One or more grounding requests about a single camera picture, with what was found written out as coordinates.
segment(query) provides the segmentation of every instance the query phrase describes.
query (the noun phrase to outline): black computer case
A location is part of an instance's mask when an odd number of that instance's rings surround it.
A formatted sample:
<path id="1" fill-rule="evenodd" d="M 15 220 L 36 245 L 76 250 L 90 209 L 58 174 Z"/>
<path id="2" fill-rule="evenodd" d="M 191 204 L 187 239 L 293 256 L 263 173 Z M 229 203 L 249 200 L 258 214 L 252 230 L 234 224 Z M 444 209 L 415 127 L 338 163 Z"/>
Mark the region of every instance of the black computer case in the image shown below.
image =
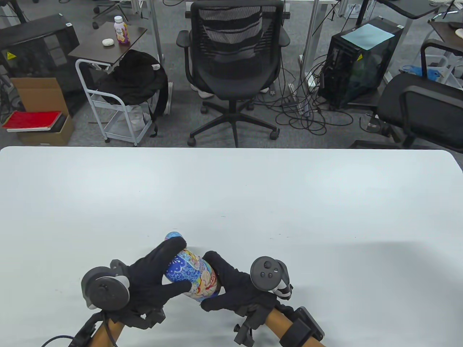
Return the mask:
<path id="1" fill-rule="evenodd" d="M 336 109 L 346 107 L 355 98 L 379 87 L 403 32 L 403 26 L 382 17 L 376 17 L 362 26 L 366 24 L 394 36 L 369 50 L 342 37 L 356 28 L 332 37 L 318 94 Z"/>
<path id="2" fill-rule="evenodd" d="M 68 53 L 79 45 L 74 27 L 61 14 L 36 19 L 0 30 L 0 63 L 10 77 L 56 77 L 66 105 L 74 115 L 87 101 Z M 88 87 L 94 86 L 87 67 L 82 72 Z"/>

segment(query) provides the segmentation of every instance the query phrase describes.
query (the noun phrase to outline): red notebook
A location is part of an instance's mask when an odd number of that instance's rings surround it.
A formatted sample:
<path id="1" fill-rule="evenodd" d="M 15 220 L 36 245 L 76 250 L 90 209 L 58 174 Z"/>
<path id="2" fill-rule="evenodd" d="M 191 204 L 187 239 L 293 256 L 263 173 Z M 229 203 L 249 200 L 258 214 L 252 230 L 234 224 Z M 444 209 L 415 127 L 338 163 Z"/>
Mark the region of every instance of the red notebook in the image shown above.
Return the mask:
<path id="1" fill-rule="evenodd" d="M 9 132 L 47 131 L 61 116 L 61 111 L 51 112 L 19 112 L 15 111 L 2 125 Z"/>

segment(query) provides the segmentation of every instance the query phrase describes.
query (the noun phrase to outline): hand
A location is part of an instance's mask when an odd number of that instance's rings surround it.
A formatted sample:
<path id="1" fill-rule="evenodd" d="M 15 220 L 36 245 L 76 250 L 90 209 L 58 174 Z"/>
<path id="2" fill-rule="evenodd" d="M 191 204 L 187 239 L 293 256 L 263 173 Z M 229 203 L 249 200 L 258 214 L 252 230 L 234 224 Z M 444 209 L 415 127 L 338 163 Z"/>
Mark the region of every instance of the hand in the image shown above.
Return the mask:
<path id="1" fill-rule="evenodd" d="M 152 328 L 163 312 L 167 301 L 191 289 L 191 282 L 180 281 L 162 285 L 169 263 L 187 246 L 182 237 L 165 240 L 147 256 L 126 268 L 130 282 L 130 301 L 121 310 L 106 311 L 114 322 L 141 329 Z"/>
<path id="2" fill-rule="evenodd" d="M 203 259 L 215 270 L 225 294 L 204 299 L 201 308 L 205 311 L 221 309 L 237 311 L 243 306 L 259 304 L 270 310 L 278 303 L 277 296 L 268 291 L 258 290 L 247 273 L 240 272 L 228 264 L 218 253 L 209 251 Z"/>

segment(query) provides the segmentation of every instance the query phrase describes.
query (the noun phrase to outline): gray carpet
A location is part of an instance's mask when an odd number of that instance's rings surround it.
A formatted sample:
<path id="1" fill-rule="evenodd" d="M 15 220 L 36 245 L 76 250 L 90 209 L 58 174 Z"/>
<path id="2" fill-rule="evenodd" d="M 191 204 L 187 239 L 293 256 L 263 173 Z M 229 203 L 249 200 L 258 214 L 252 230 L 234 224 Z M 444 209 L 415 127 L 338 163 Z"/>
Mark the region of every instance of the gray carpet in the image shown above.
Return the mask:
<path id="1" fill-rule="evenodd" d="M 81 41 L 85 40 L 86 36 L 93 31 L 91 24 L 93 21 L 92 16 L 94 15 L 92 11 L 95 6 L 94 1 L 70 0 L 68 3 L 61 4 L 58 0 L 40 0 L 38 4 L 34 4 L 31 0 L 19 0 L 19 4 L 29 19 L 37 19 L 57 12 L 62 13 L 73 23 L 77 36 Z M 175 45 L 178 31 L 189 28 L 189 23 L 184 18 L 185 5 L 180 4 L 175 7 L 167 7 L 161 1 L 157 1 L 156 11 L 163 53 L 166 60 L 165 68 L 169 80 L 174 83 L 172 111 L 170 116 L 158 120 L 158 137 L 145 137 L 140 146 L 186 147 L 190 131 L 213 119 L 217 114 L 214 113 L 215 111 L 211 111 L 207 115 L 200 113 L 201 99 L 189 87 L 184 72 L 183 51 Z M 297 74 L 298 71 L 297 56 L 302 52 L 305 45 L 311 11 L 312 4 L 310 2 L 292 2 L 291 19 L 285 21 L 284 24 L 291 38 L 291 44 L 283 49 L 283 62 L 284 67 L 293 74 Z M 116 11 L 100 18 L 99 22 L 113 21 L 115 15 L 117 15 Z M 380 4 L 376 5 L 374 15 L 381 15 L 398 24 L 405 23 L 404 17 Z M 140 19 L 133 15 L 130 15 L 129 19 L 130 24 L 149 28 L 149 22 L 145 19 Z M 427 18 L 423 18 L 414 22 L 412 29 L 406 37 L 405 44 L 397 51 L 395 70 L 405 63 L 410 63 L 415 57 L 424 36 L 430 30 L 426 21 Z M 345 19 L 338 18 L 337 16 L 335 16 L 334 21 L 327 20 L 325 22 L 317 56 L 326 53 L 331 36 L 338 33 L 344 23 Z M 346 27 L 352 27 L 354 23 L 355 20 L 351 19 Z M 147 51 L 151 54 L 154 53 L 150 30 L 137 42 L 134 48 Z M 287 81 L 292 80 L 292 77 L 286 74 L 286 79 Z M 264 106 L 256 106 L 254 111 L 248 113 L 266 121 L 275 122 L 276 112 L 270 111 Z M 359 128 L 359 117 L 363 119 L 363 126 L 367 123 L 365 115 L 358 111 L 353 111 L 352 116 L 354 122 L 351 125 L 345 127 L 328 126 L 327 133 L 324 136 L 312 135 L 306 130 L 296 130 L 287 125 L 280 126 L 280 137 L 276 141 L 269 140 L 269 132 L 264 129 L 249 124 L 239 124 L 238 136 L 240 146 L 253 148 L 346 148 L 356 139 L 387 141 L 382 136 L 368 134 Z M 330 123 L 342 124 L 348 121 L 348 118 L 345 115 L 331 113 L 327 114 L 326 120 Z M 94 117 L 89 105 L 85 105 L 74 116 L 75 132 L 69 143 L 71 146 L 131 146 L 130 143 L 117 140 L 111 140 L 108 144 L 104 143 L 98 125 L 90 122 L 94 122 Z M 0 148 L 10 145 L 20 145 L 20 142 L 14 134 L 0 130 Z M 198 135 L 197 147 L 234 147 L 230 125 L 224 124 Z M 463 166 L 463 155 L 453 154 L 460 165 Z"/>

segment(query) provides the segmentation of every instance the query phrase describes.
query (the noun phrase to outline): light blue paper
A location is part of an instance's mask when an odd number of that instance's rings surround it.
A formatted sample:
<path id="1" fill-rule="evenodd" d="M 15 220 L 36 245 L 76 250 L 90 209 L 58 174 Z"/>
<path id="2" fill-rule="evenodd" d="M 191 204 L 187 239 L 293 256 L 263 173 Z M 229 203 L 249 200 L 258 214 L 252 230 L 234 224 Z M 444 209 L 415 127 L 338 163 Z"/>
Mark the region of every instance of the light blue paper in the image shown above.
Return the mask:
<path id="1" fill-rule="evenodd" d="M 365 24 L 357 30 L 342 36 L 342 38 L 364 50 L 370 50 L 380 43 L 389 40 L 391 37 L 393 37 L 393 34 L 390 32 L 384 31 L 371 24 Z"/>

